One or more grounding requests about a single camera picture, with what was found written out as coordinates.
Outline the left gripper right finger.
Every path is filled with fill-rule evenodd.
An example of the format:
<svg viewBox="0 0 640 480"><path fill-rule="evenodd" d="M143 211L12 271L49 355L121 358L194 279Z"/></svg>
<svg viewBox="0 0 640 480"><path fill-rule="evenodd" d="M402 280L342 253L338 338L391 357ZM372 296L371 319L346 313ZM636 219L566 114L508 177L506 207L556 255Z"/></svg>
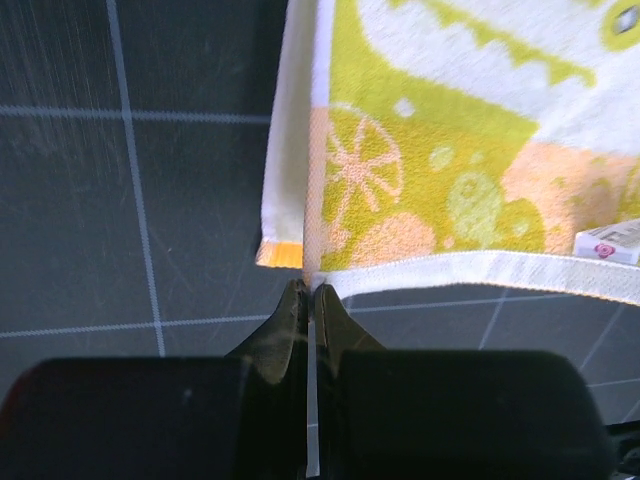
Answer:
<svg viewBox="0 0 640 480"><path fill-rule="evenodd" d="M615 452L579 372L544 351L393 350L314 295L324 479L606 479Z"/></svg>

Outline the yellow green patterned towel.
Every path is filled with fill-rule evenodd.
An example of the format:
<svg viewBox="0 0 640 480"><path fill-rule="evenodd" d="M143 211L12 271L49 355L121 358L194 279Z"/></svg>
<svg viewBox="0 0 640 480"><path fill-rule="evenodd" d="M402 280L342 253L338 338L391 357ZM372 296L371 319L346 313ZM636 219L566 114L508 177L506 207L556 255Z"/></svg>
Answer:
<svg viewBox="0 0 640 480"><path fill-rule="evenodd" d="M256 261L639 300L635 1L291 1Z"/></svg>

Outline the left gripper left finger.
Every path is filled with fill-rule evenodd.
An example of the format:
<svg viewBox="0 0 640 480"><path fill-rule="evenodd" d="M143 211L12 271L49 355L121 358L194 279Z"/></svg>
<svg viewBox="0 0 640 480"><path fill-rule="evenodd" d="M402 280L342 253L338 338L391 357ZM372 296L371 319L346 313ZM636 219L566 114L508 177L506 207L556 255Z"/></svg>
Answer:
<svg viewBox="0 0 640 480"><path fill-rule="evenodd" d="M308 292L213 357L60 358L1 408L5 479L301 479L307 467Z"/></svg>

